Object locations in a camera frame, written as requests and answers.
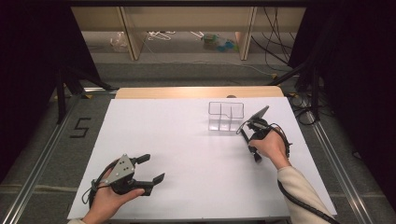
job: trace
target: wooden edge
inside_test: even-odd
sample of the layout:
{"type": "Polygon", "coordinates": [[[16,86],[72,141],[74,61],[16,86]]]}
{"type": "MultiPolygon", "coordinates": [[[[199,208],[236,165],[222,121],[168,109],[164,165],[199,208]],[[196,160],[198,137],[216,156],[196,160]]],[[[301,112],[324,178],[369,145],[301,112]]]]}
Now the wooden edge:
{"type": "Polygon", "coordinates": [[[116,99],[284,97],[277,86],[121,88],[116,99]]]}

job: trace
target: floor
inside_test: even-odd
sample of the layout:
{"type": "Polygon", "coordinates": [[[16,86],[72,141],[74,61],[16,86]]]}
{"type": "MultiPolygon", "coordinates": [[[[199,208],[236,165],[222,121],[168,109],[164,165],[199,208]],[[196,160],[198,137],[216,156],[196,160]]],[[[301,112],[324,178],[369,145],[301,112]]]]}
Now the floor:
{"type": "MultiPolygon", "coordinates": [[[[139,60],[133,62],[125,49],[114,49],[110,45],[111,40],[113,43],[118,40],[117,33],[84,33],[101,79],[115,87],[267,85],[273,77],[290,70],[278,59],[287,60],[288,56],[274,43],[270,43],[268,49],[278,58],[264,54],[263,49],[252,41],[247,60],[240,61],[237,49],[219,51],[206,46],[196,34],[176,32],[165,35],[170,39],[157,36],[147,40],[139,60]]],[[[216,35],[234,41],[233,34],[216,35]]],[[[268,41],[264,35],[270,36],[257,33],[253,37],[265,48],[268,41]]],[[[292,47],[294,35],[282,34],[282,44],[292,47]]],[[[296,80],[297,77],[292,77],[280,88],[285,94],[295,93],[293,85],[296,80]]],[[[96,87],[89,82],[82,84],[86,88],[96,87]]],[[[2,220],[14,204],[12,209],[20,211],[15,216],[18,223],[67,222],[79,181],[113,98],[114,93],[102,91],[83,97],[68,97],[67,122],[61,127],[56,124],[56,95],[51,97],[47,113],[37,126],[30,144],[21,152],[0,185],[2,220]],[[81,127],[87,127],[87,131],[76,129],[78,122],[81,127]],[[24,190],[27,200],[18,201],[24,190]]],[[[324,92],[319,103],[323,105],[320,122],[307,125],[311,121],[309,113],[298,115],[300,107],[309,104],[309,92],[298,92],[297,96],[290,97],[290,105],[296,109],[305,141],[336,206],[337,220],[351,224],[396,223],[396,214],[386,197],[364,163],[353,154],[355,149],[326,101],[324,92]]],[[[286,220],[271,220],[270,223],[273,222],[286,223],[286,220]]]]}

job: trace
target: hand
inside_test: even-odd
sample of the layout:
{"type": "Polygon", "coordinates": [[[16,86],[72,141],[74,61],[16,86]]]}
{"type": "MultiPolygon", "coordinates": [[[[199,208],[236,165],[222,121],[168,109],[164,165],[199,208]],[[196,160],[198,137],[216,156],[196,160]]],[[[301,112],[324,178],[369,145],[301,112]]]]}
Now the hand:
{"type": "Polygon", "coordinates": [[[275,131],[271,130],[262,140],[251,140],[248,144],[257,148],[263,156],[269,158],[277,170],[291,166],[286,156],[285,143],[275,131]]]}
{"type": "MultiPolygon", "coordinates": [[[[111,169],[105,173],[104,178],[107,178],[110,173],[111,169]]],[[[113,217],[123,204],[137,198],[144,192],[143,189],[134,189],[126,194],[119,195],[115,193],[111,187],[99,188],[90,211],[82,221],[86,224],[103,223],[113,217]]]]}

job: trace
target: transparent container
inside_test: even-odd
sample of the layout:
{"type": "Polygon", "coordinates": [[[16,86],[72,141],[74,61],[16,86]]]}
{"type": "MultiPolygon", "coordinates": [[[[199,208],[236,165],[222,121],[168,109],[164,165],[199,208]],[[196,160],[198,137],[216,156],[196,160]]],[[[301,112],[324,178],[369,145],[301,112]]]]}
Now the transparent container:
{"type": "Polygon", "coordinates": [[[244,119],[244,104],[209,103],[209,130],[236,132],[244,119]]]}

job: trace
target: white table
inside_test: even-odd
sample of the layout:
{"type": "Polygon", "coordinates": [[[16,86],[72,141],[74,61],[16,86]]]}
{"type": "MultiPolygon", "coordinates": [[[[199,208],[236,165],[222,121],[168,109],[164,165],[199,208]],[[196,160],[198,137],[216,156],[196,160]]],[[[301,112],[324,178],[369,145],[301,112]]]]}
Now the white table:
{"type": "MultiPolygon", "coordinates": [[[[285,97],[112,100],[68,218],[83,217],[82,194],[103,169],[123,153],[150,154],[136,166],[137,180],[165,173],[149,197],[125,204],[113,217],[132,221],[208,221],[288,217],[266,158],[254,162],[242,135],[208,130],[209,102],[237,102],[245,118],[266,105],[268,122],[279,124],[290,161],[303,172],[333,215],[336,211],[285,97]]],[[[245,128],[247,135],[252,132],[245,128]]]]}

